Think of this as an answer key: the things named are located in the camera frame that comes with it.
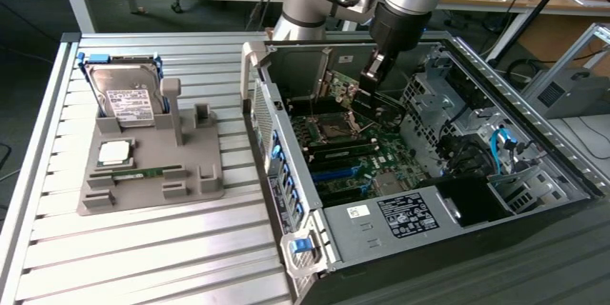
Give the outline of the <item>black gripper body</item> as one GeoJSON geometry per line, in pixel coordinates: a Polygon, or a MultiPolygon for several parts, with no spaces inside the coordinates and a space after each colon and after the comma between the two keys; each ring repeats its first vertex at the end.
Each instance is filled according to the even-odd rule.
{"type": "Polygon", "coordinates": [[[377,4],[369,26],[369,35],[376,43],[377,52],[396,55],[412,50],[421,38],[431,12],[405,14],[385,4],[377,4]]]}

